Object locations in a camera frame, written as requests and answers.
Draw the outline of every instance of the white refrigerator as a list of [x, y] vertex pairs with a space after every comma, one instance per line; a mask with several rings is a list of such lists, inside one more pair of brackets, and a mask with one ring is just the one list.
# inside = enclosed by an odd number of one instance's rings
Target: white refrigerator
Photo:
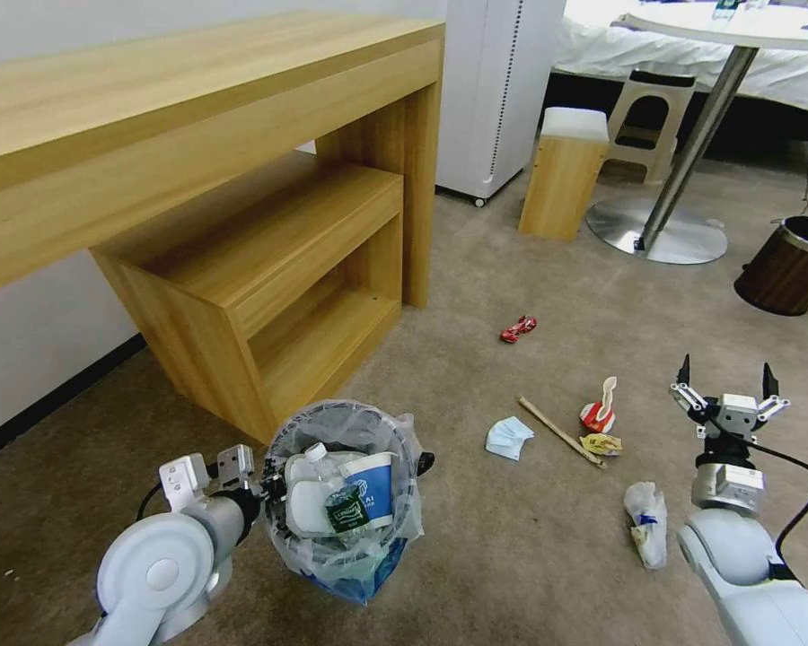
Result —
[[482, 206], [529, 161], [566, 0], [449, 0], [437, 184]]

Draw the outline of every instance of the white table top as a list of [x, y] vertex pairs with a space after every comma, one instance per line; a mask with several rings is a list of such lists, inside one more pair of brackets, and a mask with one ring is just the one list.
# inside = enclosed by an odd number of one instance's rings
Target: white table top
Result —
[[730, 20], [713, 20], [715, 3], [646, 3], [620, 16], [614, 24], [667, 36], [706, 40], [749, 48], [808, 49], [808, 9], [768, 6], [745, 9]]

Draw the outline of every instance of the round metal table base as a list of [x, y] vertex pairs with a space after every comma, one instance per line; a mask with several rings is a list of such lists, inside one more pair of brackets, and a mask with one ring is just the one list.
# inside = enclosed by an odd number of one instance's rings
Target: round metal table base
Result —
[[699, 265], [727, 251], [727, 236], [717, 220], [676, 209], [650, 249], [638, 251], [635, 241], [653, 211], [655, 200], [624, 197], [604, 200], [586, 212], [586, 223], [599, 238], [632, 256], [671, 265]]

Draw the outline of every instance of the round table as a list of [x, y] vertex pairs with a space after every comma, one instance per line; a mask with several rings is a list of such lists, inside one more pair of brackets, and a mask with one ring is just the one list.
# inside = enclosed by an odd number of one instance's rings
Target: round table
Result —
[[730, 56], [707, 97], [689, 140], [655, 199], [611, 199], [593, 205], [586, 221], [616, 249], [656, 262], [696, 265], [727, 251], [721, 223], [706, 220], [676, 204], [698, 159], [736, 95], [761, 48], [808, 49], [808, 9], [767, 6], [745, 9], [729, 20], [712, 17], [715, 3], [648, 3], [614, 24], [679, 38], [732, 45]]

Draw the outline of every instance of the white wall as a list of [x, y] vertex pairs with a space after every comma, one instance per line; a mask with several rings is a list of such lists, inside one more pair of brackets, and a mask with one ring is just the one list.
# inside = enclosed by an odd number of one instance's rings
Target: white wall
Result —
[[[306, 8], [443, 19], [446, 0], [0, 0], [0, 62]], [[0, 289], [0, 424], [135, 332], [87, 252]]]

